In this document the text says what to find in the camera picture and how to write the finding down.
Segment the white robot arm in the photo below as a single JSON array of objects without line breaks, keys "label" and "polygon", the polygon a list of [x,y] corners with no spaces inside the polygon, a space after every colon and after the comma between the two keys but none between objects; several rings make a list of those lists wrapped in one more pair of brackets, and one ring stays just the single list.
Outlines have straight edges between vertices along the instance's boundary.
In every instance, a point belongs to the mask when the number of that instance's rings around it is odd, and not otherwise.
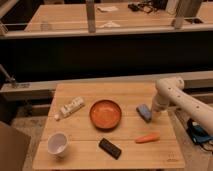
[{"label": "white robot arm", "polygon": [[203,129],[213,136],[213,108],[183,92],[184,80],[181,77],[162,78],[156,81],[156,95],[152,100],[151,111],[159,116],[169,103],[180,107]]}]

